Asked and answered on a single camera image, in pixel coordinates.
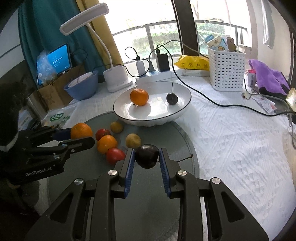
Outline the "dark cherry with stem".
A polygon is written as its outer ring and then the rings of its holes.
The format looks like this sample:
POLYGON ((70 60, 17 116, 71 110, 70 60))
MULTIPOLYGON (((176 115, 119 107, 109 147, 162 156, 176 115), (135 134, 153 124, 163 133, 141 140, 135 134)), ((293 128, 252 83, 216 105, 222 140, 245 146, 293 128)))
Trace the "dark cherry with stem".
POLYGON ((166 101, 169 105, 176 105, 178 102, 178 96, 174 92, 174 83, 171 83, 171 92, 166 95, 166 101))

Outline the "large orange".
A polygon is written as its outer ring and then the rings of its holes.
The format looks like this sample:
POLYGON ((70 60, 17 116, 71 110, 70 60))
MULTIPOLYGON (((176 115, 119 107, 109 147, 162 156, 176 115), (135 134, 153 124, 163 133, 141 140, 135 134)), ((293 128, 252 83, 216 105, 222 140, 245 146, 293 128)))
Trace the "large orange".
POLYGON ((137 106, 144 106, 149 100, 149 94, 141 88, 135 88, 129 95, 131 102, 137 106))

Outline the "green-labelled plastic bag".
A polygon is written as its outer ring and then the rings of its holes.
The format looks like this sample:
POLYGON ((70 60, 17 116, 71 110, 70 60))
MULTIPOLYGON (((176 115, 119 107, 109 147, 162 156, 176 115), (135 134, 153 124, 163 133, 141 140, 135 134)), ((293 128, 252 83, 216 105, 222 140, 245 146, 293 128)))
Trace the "green-labelled plastic bag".
POLYGON ((41 124, 42 126, 52 126, 61 129, 69 121, 76 108, 77 105, 72 104, 64 108, 50 110, 41 120, 41 124))

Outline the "small orange mandarin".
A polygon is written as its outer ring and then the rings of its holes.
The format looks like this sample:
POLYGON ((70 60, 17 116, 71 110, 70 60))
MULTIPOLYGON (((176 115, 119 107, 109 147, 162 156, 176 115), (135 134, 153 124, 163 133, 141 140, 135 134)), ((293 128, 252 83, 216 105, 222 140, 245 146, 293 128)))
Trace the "small orange mandarin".
POLYGON ((91 127, 85 123, 77 123, 70 130, 70 137, 72 140, 86 137, 93 137, 91 127))

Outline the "round glass tray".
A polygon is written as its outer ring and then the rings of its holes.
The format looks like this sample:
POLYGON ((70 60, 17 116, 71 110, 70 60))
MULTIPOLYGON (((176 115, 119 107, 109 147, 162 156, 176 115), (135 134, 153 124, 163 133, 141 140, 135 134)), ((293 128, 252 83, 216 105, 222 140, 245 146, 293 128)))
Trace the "round glass tray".
MULTIPOLYGON (((174 121, 160 126, 139 127, 123 125, 121 133, 113 136, 118 148, 127 151, 125 139, 137 134, 142 144, 165 148, 169 157, 180 163, 187 172, 199 176, 195 149, 186 132, 174 121)), ((50 177, 49 200, 52 203, 76 178, 92 180, 114 168, 96 147, 71 155, 64 172, 50 177)), ((167 197, 163 186, 161 168, 151 169, 134 165, 130 192, 126 199, 115 199, 115 232, 117 240, 176 240, 179 225, 179 199, 167 197)))

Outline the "cardboard box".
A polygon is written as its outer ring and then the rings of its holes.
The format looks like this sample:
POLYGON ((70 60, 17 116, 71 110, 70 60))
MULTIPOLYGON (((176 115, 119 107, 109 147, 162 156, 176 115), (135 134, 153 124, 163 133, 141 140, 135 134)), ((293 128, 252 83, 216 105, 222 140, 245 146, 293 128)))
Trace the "cardboard box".
POLYGON ((67 73, 61 75, 52 83, 40 88, 38 92, 45 102, 47 109, 59 109, 67 106, 73 100, 73 97, 64 90, 64 87, 84 73, 84 65, 78 65, 71 68, 67 73))

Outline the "blue plastic basin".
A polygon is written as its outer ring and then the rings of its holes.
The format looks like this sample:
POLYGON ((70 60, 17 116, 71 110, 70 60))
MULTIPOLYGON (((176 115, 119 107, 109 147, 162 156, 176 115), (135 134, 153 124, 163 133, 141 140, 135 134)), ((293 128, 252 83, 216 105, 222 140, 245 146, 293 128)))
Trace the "blue plastic basin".
POLYGON ((98 71, 85 73, 64 86, 64 90, 76 100, 92 97, 98 89, 98 71))

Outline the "tablet with blue screen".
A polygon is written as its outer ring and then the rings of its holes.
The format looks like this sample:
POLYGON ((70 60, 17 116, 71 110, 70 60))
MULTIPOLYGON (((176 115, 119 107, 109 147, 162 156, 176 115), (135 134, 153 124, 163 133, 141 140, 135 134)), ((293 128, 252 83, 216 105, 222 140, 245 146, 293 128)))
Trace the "tablet with blue screen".
MULTIPOLYGON (((57 77, 65 71, 68 71, 71 67, 71 60, 69 54, 68 44, 63 44, 60 47, 54 49, 51 52, 46 52, 48 55, 49 62, 56 70, 57 77)), ((41 81, 37 78, 37 84, 41 86, 41 81)))

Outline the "white desk lamp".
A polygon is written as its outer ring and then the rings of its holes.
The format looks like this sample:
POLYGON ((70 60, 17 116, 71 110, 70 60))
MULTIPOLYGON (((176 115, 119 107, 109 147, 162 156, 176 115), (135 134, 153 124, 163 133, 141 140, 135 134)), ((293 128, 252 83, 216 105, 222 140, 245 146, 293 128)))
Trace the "white desk lamp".
POLYGON ((116 92, 132 85, 118 48, 111 34, 105 15, 109 13, 106 3, 99 1, 76 1, 80 13, 60 26, 60 32, 67 36, 85 26, 93 39, 103 64, 107 69, 103 72, 107 90, 116 92))

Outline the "white power strip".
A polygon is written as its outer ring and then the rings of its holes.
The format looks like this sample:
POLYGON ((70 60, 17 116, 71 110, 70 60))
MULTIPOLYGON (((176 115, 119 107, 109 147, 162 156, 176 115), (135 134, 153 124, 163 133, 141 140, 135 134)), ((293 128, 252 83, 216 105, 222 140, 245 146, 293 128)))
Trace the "white power strip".
POLYGON ((153 73, 148 73, 148 75, 146 76, 137 78, 135 83, 136 85, 141 85, 143 83, 158 82, 158 81, 167 80, 175 77, 176 75, 173 72, 173 70, 165 71, 165 72, 155 71, 153 73))

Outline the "white charger plug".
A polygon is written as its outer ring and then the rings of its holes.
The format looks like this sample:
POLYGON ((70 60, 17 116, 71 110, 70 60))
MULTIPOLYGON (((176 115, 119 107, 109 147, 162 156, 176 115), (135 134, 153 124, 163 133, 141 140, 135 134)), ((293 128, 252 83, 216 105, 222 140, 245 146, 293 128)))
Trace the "white charger plug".
POLYGON ((138 76, 143 76, 145 75, 145 67, 144 67, 144 61, 142 59, 140 59, 140 57, 137 55, 136 56, 136 67, 137 67, 137 71, 138 71, 138 76))

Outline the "black charger adapter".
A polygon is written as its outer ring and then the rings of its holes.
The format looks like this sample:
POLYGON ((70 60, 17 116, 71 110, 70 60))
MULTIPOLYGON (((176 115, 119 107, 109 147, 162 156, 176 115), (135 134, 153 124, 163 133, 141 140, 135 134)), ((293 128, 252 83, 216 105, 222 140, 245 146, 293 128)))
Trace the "black charger adapter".
POLYGON ((165 72, 170 70, 168 54, 161 54, 158 48, 156 48, 156 60, 159 72, 165 72))

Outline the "white perforated basket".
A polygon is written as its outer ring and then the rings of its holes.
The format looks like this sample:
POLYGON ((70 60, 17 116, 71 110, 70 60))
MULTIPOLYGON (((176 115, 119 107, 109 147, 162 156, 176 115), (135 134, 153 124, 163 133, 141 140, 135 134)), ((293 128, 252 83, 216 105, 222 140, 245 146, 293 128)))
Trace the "white perforated basket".
POLYGON ((210 82, 217 91, 241 92, 245 54, 208 49, 210 82))

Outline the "yellow curtain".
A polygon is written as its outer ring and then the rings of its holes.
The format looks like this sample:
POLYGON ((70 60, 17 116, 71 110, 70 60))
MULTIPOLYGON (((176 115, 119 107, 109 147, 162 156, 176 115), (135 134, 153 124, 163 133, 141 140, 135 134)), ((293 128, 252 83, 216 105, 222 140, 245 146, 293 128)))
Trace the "yellow curtain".
MULTIPOLYGON (((81 12, 99 3, 100 1, 98 0, 76 0, 76 4, 81 12)), ((105 16, 100 16, 96 18, 90 23, 90 25, 107 47, 112 58, 112 63, 123 64, 123 61, 121 59, 118 48, 105 19, 105 16)), ((95 35, 91 31, 89 32, 96 46, 97 51, 103 60, 103 63, 109 64, 110 61, 106 50, 104 49, 100 41, 95 37, 95 35)))

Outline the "purple cloth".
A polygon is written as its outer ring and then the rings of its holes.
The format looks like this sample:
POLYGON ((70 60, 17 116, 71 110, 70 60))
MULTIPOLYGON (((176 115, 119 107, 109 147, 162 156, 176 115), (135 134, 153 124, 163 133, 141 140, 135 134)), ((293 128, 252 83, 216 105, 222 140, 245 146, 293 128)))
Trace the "purple cloth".
POLYGON ((260 93, 287 96, 290 86, 282 72, 270 69, 265 63, 259 60, 250 59, 248 63, 251 69, 255 71, 256 82, 260 93))

